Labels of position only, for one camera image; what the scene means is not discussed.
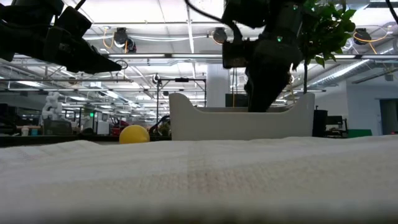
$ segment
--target wall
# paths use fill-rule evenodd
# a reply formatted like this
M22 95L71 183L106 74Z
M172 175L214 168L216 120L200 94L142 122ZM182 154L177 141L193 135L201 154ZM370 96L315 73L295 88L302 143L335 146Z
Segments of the wall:
M325 93L315 94L315 105L319 110L327 110L329 116L343 116L348 118L348 101L346 82L338 86L325 88Z
M380 100L398 98L398 86L348 85L348 116L350 129L371 129L382 135Z

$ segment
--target metal frame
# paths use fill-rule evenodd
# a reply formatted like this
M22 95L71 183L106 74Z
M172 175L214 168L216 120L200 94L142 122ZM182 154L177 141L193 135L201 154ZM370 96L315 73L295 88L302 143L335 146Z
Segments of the metal frame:
M165 81L165 82L166 82L166 83L162 86L162 88L160 88L160 86L159 86L159 83L160 83L161 81ZM205 107L206 107L206 104L207 104L207 83L206 83L207 79L206 79L206 78L159 78L159 79L157 80L157 83L156 83L156 123L159 122L159 92L160 92L161 90L163 90L164 87L165 87L167 84L169 84L169 82L172 82L172 81L174 81L174 82L180 82L180 83L194 81L194 82L201 88L201 90L205 92ZM202 82L204 82L204 83L205 83L205 88L202 88L202 87L197 83L197 81L202 81ZM168 90L168 89L166 89L165 91L185 91L185 90L184 90L184 89L180 89L180 90Z

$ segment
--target green leaves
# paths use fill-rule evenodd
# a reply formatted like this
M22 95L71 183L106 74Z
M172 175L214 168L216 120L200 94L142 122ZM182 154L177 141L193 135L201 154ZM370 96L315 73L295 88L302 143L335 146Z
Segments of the green leaves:
M316 57L315 57L315 61L316 61L318 64L322 65L323 68L325 68L325 59L323 59L323 58L321 58L321 57L319 57L319 56L316 56Z
M356 12L356 10L354 9L348 9L346 12L344 12L344 14L341 16L341 19L343 20L348 20L350 19L354 13Z
M342 50L342 49L338 49L338 50L336 50L335 52L336 52L336 54L342 54L342 53L343 53L343 50Z
M340 0L343 8L339 10L336 10L335 4L317 2L317 0L307 0L304 4L307 11L312 14L303 17L298 41L306 58L305 62L315 59L318 64L325 67L326 60L336 61L332 52L343 53L341 48L346 45L347 39L351 38L350 33L355 30L355 24L350 19L356 11L352 9L346 11L346 0Z
M355 23L348 22L347 24L345 24L344 30L347 32L353 32L355 30Z

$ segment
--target white panel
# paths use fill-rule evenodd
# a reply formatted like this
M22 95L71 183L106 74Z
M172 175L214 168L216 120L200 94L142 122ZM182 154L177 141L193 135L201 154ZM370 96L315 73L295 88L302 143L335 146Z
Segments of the white panel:
M363 9L355 12L352 21L357 26L363 25L379 25L383 26L388 22L394 21L390 10L387 8L377 8L377 9Z
M211 15L221 18L224 12L223 0L191 0L192 4L197 8ZM204 17L191 10L191 19L194 22L214 22L214 20Z
M188 20L187 6L183 0L159 0L159 2L166 22L185 22Z
M156 0L95 0L82 9L95 22L159 22L162 12Z

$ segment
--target black cable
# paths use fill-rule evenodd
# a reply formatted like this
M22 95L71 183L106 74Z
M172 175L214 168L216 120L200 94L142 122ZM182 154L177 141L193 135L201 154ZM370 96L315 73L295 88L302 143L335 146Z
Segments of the black cable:
M396 23L398 24L398 16L394 10L394 7L392 7L390 0L386 0L386 3L388 5L388 8L390 9L390 12L391 12L393 18L395 19Z
M81 0L81 1L76 5L75 9L76 9L76 10L79 10L85 2L86 2L86 0Z
M232 29L232 31L234 32L234 42L235 41L242 41L242 38L243 38L242 33L241 33L241 31L239 30L238 26L235 23L233 23L232 21L231 22L223 22L220 18L218 18L216 16L213 16L213 15L211 15L209 13L203 12L202 10L198 9L193 4L191 4L191 2L189 0L184 0L184 1L187 4L187 6L189 6L191 9L193 9L195 12L197 12L197 13L199 13L199 14L207 17L207 18L213 19L213 20L215 20L217 22L220 22L222 24L226 24L227 26L229 26Z

